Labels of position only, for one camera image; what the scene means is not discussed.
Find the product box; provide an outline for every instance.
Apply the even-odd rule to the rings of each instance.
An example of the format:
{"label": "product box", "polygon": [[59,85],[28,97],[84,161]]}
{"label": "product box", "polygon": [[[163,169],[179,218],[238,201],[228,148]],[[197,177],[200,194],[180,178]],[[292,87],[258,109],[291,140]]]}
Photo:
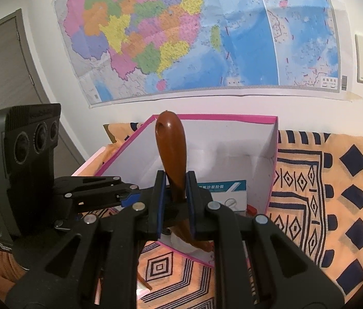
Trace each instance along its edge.
{"label": "product box", "polygon": [[[237,212],[244,212],[247,204],[265,213],[275,173],[278,118],[227,114],[178,117],[186,137],[187,171],[195,172],[199,185],[205,185],[213,199],[236,208]],[[157,171],[164,169],[155,140],[157,118],[149,118],[96,175],[119,175],[124,182],[141,189],[153,186]],[[167,237],[162,236],[162,244],[174,249],[177,239]],[[203,257],[200,250],[189,252],[191,248],[183,243],[178,248],[175,251],[190,259],[212,265],[208,253]]]}
{"label": "product box", "polygon": [[243,216],[247,213],[247,181],[199,182],[199,187],[210,191],[214,201],[226,205]]}

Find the map inset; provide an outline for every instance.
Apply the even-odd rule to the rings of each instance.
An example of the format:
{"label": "map inset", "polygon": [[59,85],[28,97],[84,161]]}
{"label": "map inset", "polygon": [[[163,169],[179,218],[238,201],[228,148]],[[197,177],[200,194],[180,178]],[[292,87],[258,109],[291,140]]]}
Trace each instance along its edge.
{"label": "map inset", "polygon": [[330,0],[56,0],[91,105],[196,89],[339,89]]}

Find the patterned cloth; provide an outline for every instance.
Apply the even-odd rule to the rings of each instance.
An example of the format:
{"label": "patterned cloth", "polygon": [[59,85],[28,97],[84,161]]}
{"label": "patterned cloth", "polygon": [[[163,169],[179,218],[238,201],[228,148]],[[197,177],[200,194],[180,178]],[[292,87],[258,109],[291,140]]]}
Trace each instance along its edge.
{"label": "patterned cloth", "polygon": [[[138,127],[105,126],[113,143]],[[280,131],[267,215],[349,300],[363,283],[363,137]],[[157,243],[144,248],[139,273],[153,288],[140,309],[215,308],[214,270]]]}

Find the white wall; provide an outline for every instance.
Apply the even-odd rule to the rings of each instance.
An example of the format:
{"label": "white wall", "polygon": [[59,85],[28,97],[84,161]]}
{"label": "white wall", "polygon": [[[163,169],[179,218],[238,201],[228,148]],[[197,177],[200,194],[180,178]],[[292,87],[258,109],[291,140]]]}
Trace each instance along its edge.
{"label": "white wall", "polygon": [[[102,124],[143,121],[166,109],[178,113],[277,115],[281,129],[363,135],[363,100],[341,102],[300,97],[224,96],[134,102],[90,109],[67,59],[53,0],[26,1],[34,45],[42,67],[40,76],[47,77],[48,87],[61,102],[65,118],[88,153],[95,152],[109,141]],[[363,33],[363,0],[345,2],[351,17],[353,41],[355,32]],[[355,83],[353,92],[363,97],[363,84]]]}

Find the silver screw head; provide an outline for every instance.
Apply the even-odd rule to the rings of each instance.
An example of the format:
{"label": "silver screw head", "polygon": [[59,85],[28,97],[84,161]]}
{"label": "silver screw head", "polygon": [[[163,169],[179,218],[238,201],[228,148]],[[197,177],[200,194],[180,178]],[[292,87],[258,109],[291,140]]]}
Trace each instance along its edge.
{"label": "silver screw head", "polygon": [[143,202],[136,202],[136,203],[133,204],[133,209],[135,211],[144,210],[145,207],[146,207],[146,205]]}
{"label": "silver screw head", "polygon": [[265,215],[257,215],[256,216],[256,222],[258,224],[266,224],[268,221],[269,221],[269,219]]}
{"label": "silver screw head", "polygon": [[95,214],[87,214],[84,216],[84,223],[86,224],[92,224],[95,221],[97,221],[97,216]]}
{"label": "silver screw head", "polygon": [[57,220],[57,221],[55,221],[54,222],[54,226],[56,227],[56,228],[59,228],[60,226],[62,226],[63,225],[63,221],[62,220]]}
{"label": "silver screw head", "polygon": [[220,203],[217,202],[217,201],[210,201],[208,204],[207,204],[208,208],[211,209],[211,210],[218,210],[220,209]]}

